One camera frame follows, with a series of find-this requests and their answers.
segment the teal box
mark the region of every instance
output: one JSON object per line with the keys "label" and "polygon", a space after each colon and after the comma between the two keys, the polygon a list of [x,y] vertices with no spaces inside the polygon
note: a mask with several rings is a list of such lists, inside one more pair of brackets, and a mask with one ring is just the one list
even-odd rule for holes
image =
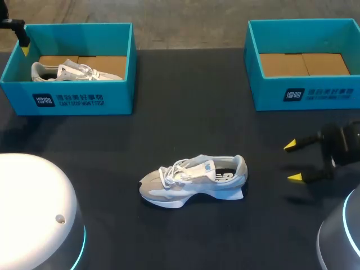
{"label": "teal box", "polygon": [[[132,24],[29,24],[25,30],[29,54],[17,43],[0,80],[17,115],[131,114],[137,59]],[[43,55],[126,56],[125,78],[32,82],[31,66]]]}
{"label": "teal box", "polygon": [[[265,77],[260,53],[340,53],[351,75]],[[244,59],[257,111],[360,108],[360,29],[353,19],[249,21]]]}

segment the black table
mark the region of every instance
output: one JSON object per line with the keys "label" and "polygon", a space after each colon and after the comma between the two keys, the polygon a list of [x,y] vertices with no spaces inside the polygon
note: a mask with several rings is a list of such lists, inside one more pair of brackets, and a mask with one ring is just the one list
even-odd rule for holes
{"label": "black table", "polygon": [[[9,54],[0,54],[3,69]],[[321,222],[360,182],[359,166],[333,182],[287,176],[320,166],[318,146],[285,144],[360,111],[256,112],[242,49],[139,51],[131,116],[18,117],[0,93],[0,152],[25,152],[70,178],[88,232],[89,269],[319,269]],[[183,208],[141,200],[137,182],[198,154],[242,155],[242,201],[197,195]]]}

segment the brown cardboard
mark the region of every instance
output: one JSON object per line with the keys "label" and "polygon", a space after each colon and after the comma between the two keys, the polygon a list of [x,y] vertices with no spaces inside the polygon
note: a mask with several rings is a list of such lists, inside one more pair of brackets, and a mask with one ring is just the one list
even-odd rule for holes
{"label": "brown cardboard", "polygon": [[309,75],[350,75],[339,53],[303,53]]}
{"label": "brown cardboard", "polygon": [[39,62],[46,66],[59,66],[63,64],[66,59],[70,59],[72,62],[77,63],[78,56],[41,56]]}
{"label": "brown cardboard", "polygon": [[126,56],[79,57],[78,64],[88,65],[92,69],[125,78]]}
{"label": "brown cardboard", "polygon": [[260,59],[266,77],[309,75],[301,54],[262,53]]}

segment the open cardboard box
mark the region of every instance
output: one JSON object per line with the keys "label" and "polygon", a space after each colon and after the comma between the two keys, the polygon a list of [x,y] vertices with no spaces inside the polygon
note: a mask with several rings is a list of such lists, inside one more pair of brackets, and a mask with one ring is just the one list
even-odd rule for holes
{"label": "open cardboard box", "polygon": [[339,53],[262,53],[265,77],[350,75]]}
{"label": "open cardboard box", "polygon": [[[29,24],[25,30],[29,54],[17,43],[0,79],[17,115],[131,114],[137,61],[132,24]],[[67,58],[123,80],[32,82],[34,62],[58,65]]]}
{"label": "open cardboard box", "polygon": [[249,21],[244,59],[256,110],[360,108],[353,19]]}

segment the shoe heel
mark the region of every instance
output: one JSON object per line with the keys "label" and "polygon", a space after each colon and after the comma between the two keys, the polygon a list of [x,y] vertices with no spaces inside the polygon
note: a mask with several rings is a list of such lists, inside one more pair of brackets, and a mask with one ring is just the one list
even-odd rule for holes
{"label": "shoe heel", "polygon": [[244,198],[241,187],[229,188],[227,190],[210,190],[204,193],[219,200],[241,200]]}

